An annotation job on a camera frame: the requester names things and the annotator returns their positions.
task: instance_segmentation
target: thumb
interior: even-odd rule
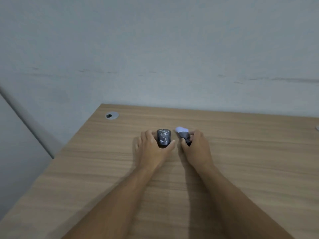
[[[166,153],[171,152],[174,149],[174,147],[175,147],[175,143],[176,143],[175,140],[171,141],[171,143],[166,148],[164,148],[164,151]]]
[[[183,148],[184,152],[189,148],[184,138],[181,139],[181,147]]]

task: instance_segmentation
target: wooden desk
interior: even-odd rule
[[[109,111],[120,116],[106,120]],[[319,238],[318,124],[102,104],[1,221],[0,237],[61,238],[134,167],[135,136],[184,126],[204,132],[221,172],[294,237]],[[206,189],[178,148],[149,183],[129,238],[224,238]]]

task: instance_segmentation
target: white object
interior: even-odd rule
[[[175,128],[175,131],[177,133],[180,133],[180,132],[188,132],[188,129],[187,128],[183,128],[181,126],[178,126],[177,128]]]

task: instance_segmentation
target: hand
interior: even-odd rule
[[[185,139],[181,139],[181,147],[184,150],[188,162],[198,171],[206,167],[214,167],[209,143],[204,134],[195,130],[189,133],[192,144],[188,146]]]
[[[166,148],[159,148],[151,130],[141,132],[136,145],[137,168],[150,169],[152,172],[159,169],[169,153],[175,147],[175,140]]]

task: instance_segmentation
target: forearm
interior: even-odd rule
[[[208,188],[230,238],[293,238],[216,167],[197,169],[197,172]]]
[[[153,171],[150,169],[135,169],[86,214],[63,239],[124,238],[152,175]]]

